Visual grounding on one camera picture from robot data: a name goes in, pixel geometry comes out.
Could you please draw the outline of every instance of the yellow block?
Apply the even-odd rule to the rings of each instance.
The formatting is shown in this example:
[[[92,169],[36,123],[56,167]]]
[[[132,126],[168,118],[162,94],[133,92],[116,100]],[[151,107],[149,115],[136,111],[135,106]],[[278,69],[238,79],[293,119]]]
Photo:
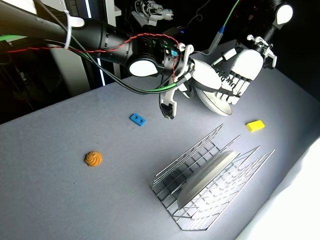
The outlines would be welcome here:
[[[254,132],[254,131],[263,129],[265,127],[265,124],[261,120],[258,120],[258,121],[249,122],[245,126],[248,128],[250,132]]]

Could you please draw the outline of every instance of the dish rack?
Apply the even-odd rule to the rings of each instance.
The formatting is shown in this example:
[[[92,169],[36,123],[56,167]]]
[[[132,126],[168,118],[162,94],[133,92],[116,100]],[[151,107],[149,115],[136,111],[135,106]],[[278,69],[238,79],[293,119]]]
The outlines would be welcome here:
[[[152,183],[152,191],[161,201],[174,221],[184,231],[205,231],[221,216],[241,189],[274,153],[273,149],[259,158],[253,158],[260,146],[239,154],[187,205],[178,209],[178,195],[185,184],[204,163],[229,148],[237,136],[225,147],[219,149],[213,139],[223,124],[192,146],[184,154],[170,163],[157,175]]]

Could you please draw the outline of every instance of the table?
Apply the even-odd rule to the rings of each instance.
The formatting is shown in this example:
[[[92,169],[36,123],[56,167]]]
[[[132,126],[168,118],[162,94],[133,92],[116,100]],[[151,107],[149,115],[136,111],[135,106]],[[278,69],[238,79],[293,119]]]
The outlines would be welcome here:
[[[206,60],[233,44],[220,45]],[[151,77],[127,81],[159,84]],[[169,120],[158,95],[110,84],[0,125],[0,239],[232,240],[320,135],[320,103],[276,69],[263,69],[228,117],[196,96],[175,99],[177,116]],[[146,124],[131,122],[132,113]],[[245,123],[257,119],[266,128],[250,133]],[[220,124],[218,147],[241,134],[234,150],[276,151],[210,230],[181,231],[150,184]],[[90,151],[103,154],[99,167],[84,162]]]

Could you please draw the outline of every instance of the white plate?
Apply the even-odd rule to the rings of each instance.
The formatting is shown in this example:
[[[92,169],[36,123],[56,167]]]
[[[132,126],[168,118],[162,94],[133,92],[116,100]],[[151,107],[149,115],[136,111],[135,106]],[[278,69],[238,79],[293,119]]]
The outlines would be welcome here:
[[[200,100],[211,111],[222,116],[229,116],[232,114],[230,104],[227,103],[227,101],[218,98],[217,92],[202,91],[198,88],[196,88],[195,90]]]
[[[182,209],[189,203],[238,155],[236,151],[227,151],[218,154],[206,164],[202,165],[183,186],[177,199],[178,208]]]

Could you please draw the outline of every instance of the orange swirl cookie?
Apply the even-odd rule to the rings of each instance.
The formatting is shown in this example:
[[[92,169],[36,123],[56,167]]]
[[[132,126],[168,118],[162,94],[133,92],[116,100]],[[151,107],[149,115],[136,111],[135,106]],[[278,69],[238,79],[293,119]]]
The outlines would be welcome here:
[[[97,167],[102,163],[103,157],[100,152],[91,151],[85,157],[85,162],[90,167]]]

